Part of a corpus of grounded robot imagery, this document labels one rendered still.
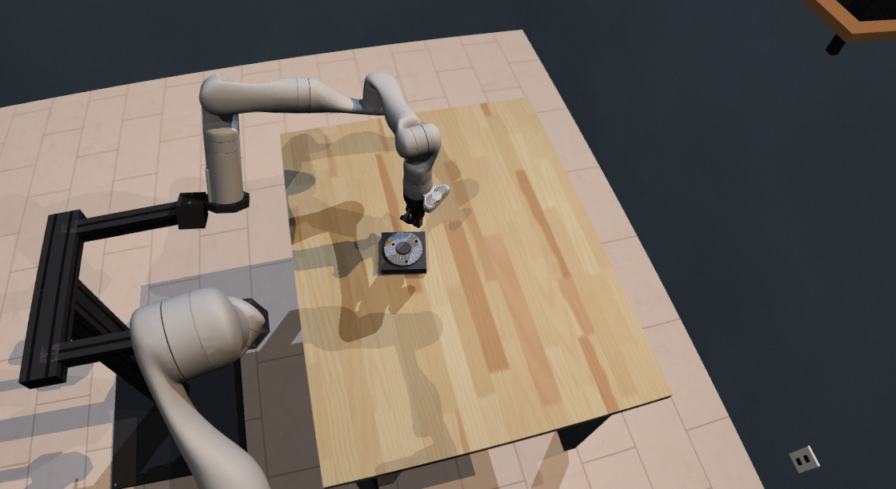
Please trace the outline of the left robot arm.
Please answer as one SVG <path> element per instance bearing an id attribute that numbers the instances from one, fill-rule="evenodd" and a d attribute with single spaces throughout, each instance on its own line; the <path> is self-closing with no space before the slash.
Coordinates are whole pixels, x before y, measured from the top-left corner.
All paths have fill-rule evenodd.
<path id="1" fill-rule="evenodd" d="M 208 201 L 214 204 L 234 204 L 244 198 L 238 114 L 250 112 L 384 115 L 395 132 L 396 150 L 404 158 L 406 197 L 424 200 L 423 210 L 430 213 L 450 193 L 446 184 L 433 186 L 433 165 L 442 143 L 439 129 L 420 123 L 390 74 L 368 74 L 362 99 L 346 97 L 310 77 L 240 83 L 214 74 L 202 83 L 199 102 Z"/>

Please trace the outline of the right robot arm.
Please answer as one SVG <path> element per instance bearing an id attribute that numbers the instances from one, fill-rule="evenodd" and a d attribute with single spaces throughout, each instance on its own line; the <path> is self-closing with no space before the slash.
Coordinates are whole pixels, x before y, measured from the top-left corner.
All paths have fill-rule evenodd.
<path id="1" fill-rule="evenodd" d="M 160 299 L 131 316 L 138 367 L 199 489 L 270 489 L 254 458 L 212 427 L 182 386 L 243 357 L 264 324 L 245 299 L 213 287 Z"/>

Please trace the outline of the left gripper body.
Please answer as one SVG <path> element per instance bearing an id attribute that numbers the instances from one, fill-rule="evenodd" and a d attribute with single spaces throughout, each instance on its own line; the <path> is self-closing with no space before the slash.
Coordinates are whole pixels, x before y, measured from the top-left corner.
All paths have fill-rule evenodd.
<path id="1" fill-rule="evenodd" d="M 406 202 L 406 209 L 410 208 L 410 214 L 416 215 L 418 214 L 418 207 L 423 207 L 423 200 L 413 200 L 411 198 L 406 197 L 403 191 L 403 198 Z"/>

